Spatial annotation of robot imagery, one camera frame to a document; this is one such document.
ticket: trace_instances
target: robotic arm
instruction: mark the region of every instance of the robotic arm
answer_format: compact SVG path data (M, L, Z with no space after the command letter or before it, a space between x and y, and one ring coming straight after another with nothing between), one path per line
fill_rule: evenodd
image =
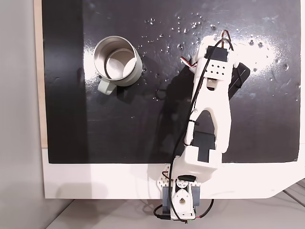
M174 159L171 167L166 166L158 180L158 186L163 190L163 214L168 215L167 219L187 222L196 218L195 207L199 205L200 183L209 180L221 166L222 153L229 146L231 112L228 89L233 68L237 68L239 62L231 43L230 50L214 46L214 36L207 36L192 58L192 64L182 58L195 73L194 87L184 152ZM192 145L196 120L204 110L211 114L215 135L215 147L209 150L208 162L198 161L200 149Z

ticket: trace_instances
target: water droplet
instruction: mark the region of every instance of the water droplet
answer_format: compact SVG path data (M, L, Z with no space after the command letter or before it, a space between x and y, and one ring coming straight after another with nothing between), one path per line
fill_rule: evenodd
M183 50L183 46L182 46L181 44L178 44L178 45L177 45L177 48L178 48L179 50Z
M284 69L285 71L287 71L287 70L289 69L289 65L286 64L286 63L284 63L284 64L283 64L283 69Z
M196 23L196 22L193 22L193 23L192 23L192 28L195 29L196 27L197 27L197 23Z

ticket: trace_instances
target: wooden edge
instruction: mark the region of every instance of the wooden edge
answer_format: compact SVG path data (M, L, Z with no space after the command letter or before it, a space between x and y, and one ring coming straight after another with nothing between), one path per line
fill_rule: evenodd
M46 116L45 89L44 89L44 58L43 58L41 0L34 0L34 28L35 28L36 71L37 71L41 147L48 148L47 116Z

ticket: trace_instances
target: cable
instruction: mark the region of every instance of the cable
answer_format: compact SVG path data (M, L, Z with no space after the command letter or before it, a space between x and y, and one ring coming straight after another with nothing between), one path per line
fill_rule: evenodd
M189 66L190 68L193 68L197 65L197 62L195 62L194 64L189 63L183 56L180 57L180 60L187 66Z
M210 203L210 206L208 207L208 209L200 216L197 216L196 218L203 218L205 217L206 214L209 213L209 211L211 210L212 206L213 206L213 203L214 203L214 199L211 199L211 203Z
M168 171L163 171L162 175L165 176L167 179L169 179L169 177L167 175L165 175L165 173L168 173Z
M240 73L239 73L238 67L236 68L236 70L237 70L237 76L238 76L239 83L240 83L240 85L239 85L239 86L237 86L237 87L238 87L238 88L241 88L241 87L242 87L242 85L243 85L243 80L242 80L242 77L240 76Z
M177 150L177 147L178 147L178 145L179 145L179 143L180 143L182 137L184 136L184 134L185 134L185 132L186 132L187 125L188 125L188 122L189 122L189 119L190 119L190 116L191 116L191 113L192 113L192 110L193 110L194 103L195 103L196 100L197 100L197 97L198 97L200 88L201 88L202 83L203 83L203 78L204 78L203 76L204 76L204 73L205 73L205 71L206 71L206 69L207 69L207 67L208 67L208 65L209 65L209 63L210 63L210 60L211 60L211 58L212 58L212 55L213 55L213 53L214 53L216 47L217 47L221 42L224 42L224 41L227 41L227 42L229 43L229 45L230 45L232 51L234 51L233 46L232 46L232 44L231 44L231 41L230 41L229 39L226 39L226 38L221 38L221 39L216 43L216 45L213 47L212 51L210 52L210 54L209 54L209 56L208 56L208 58L207 58L207 61L206 61L205 66L204 66L204 68L203 68L202 74L201 74L201 76L200 76L200 79L199 79L199 82L198 82L198 85L197 85L197 88L196 88L196 91L195 91L195 94L194 94L194 97L193 97L192 102L191 102L191 106L190 106L190 109L189 109L189 112L188 112L188 116L187 116L187 119L186 119L186 123L185 123L184 128L183 128L182 132L180 133L180 135L179 135L179 137L178 137L178 140L177 140L177 142L176 142L176 144L175 144L175 147L174 147L174 149L173 149L173 155L172 155L172 160L171 160L171 165L170 165L170 172L169 172L169 180L170 180L170 181L172 180L172 171L173 171L173 162L174 162L174 159L175 159L175 152L176 152L176 150ZM177 214L177 212L176 212L176 210L175 210L175 207L173 206L173 201L172 201L171 196L172 196L172 195L171 195L171 182L169 182L169 184L168 184L168 197L169 197L169 200L170 200L171 207L172 207L173 212L175 213L176 217L177 217L181 222L185 222L185 220L182 220L182 219L178 216L178 214Z
M153 210L153 214L157 217L157 218L160 218L161 215L157 214L156 211L159 209L159 208L162 208L162 204L159 205L158 207L156 207L154 210Z
M231 41L231 37L230 37L230 34L229 34L229 31L228 31L228 30L222 31L222 33L221 33L221 38L224 38L224 33L227 34L228 39ZM221 42L221 47L224 48L224 42Z
M288 195L290 198L294 199L296 202L298 202L300 205L302 205L305 208L305 204L302 203L300 200L298 200L297 198L295 198L293 195L291 195L289 192L287 192L286 190L283 190L283 192Z

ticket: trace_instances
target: black cable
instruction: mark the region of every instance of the black cable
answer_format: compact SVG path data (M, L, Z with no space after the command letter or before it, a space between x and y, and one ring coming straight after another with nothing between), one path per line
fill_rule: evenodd
M293 195L291 195L289 192L287 192L286 190L283 190L283 192L288 195L290 198L294 199L297 203L299 203L300 205L302 205L305 208L305 204L302 203L300 200L298 200L297 198L295 198Z
M173 209L173 212L175 213L176 217L177 217L181 222L185 222L185 220L182 220L182 219L178 216L178 214L177 214L177 212L176 212L176 210L175 210L175 207L173 206L172 195L171 195L171 180L172 180L173 161L174 161L174 159L175 159L175 152L176 152L176 149L177 149L177 147L178 147L178 145L179 145L179 143L180 143L182 137L184 136L184 134L185 134L185 132L186 132L187 125L188 125L188 122L189 122L189 119L190 119L190 116L191 116L191 113L192 113L192 110L193 110L194 103L195 103L196 100L197 100L197 97L198 97L200 88L201 88L202 83L203 83L203 78L204 78L203 76L204 76L204 73L205 73L205 71L206 71L206 69L207 69L207 67L208 67L208 65L209 65L209 63L210 63L210 60L211 60L211 58L212 58L212 55L213 55L213 53L214 53L216 47L217 47L221 42L223 42L223 41L227 41L227 42L229 43L229 45L230 45L232 51L234 51L233 46L232 46L230 40L229 40L229 39L226 39L226 38L221 38L221 39L216 43L216 45L213 47L212 51L210 52L210 54L209 54L209 56L208 56L208 58L207 58L207 61L206 61L205 66L204 66L204 68L203 68L202 74L201 74L201 76L200 76L200 79L199 79L199 82L198 82L198 85L197 85L197 88L196 88L196 91L195 91L195 94L194 94L194 97L193 97L193 99L192 99L191 106L190 106L190 109L189 109L189 112L188 112L188 116L187 116L187 119L186 119L186 123L185 123L184 128L183 128L183 130L182 130L182 132L181 132L181 134L180 134L180 136L179 136L179 138L178 138L178 140L177 140L177 142L176 142L176 144L175 144L175 147L174 147L174 149L173 149L172 161L171 161L170 171L169 171L169 181L170 181L170 182L169 182L169 184L168 184L168 197L169 197L170 204L171 204L171 207L172 207L172 209Z
M240 73L239 73L238 67L236 68L236 70L237 70L237 76L238 76L239 83L240 83L240 85L238 86L238 88L241 88L241 87L242 87L242 85L243 85L243 80L242 80L242 77L240 76Z
M153 214L154 214L157 218L160 218L160 215L156 213L156 211L157 211L159 208L162 208L162 204L159 205L158 207L156 207L156 208L153 210Z
M211 199L210 206L208 207L208 209L202 215L199 216L199 218L205 217L205 215L209 213L209 211L211 210L211 208L213 206L213 203L214 203L214 199Z

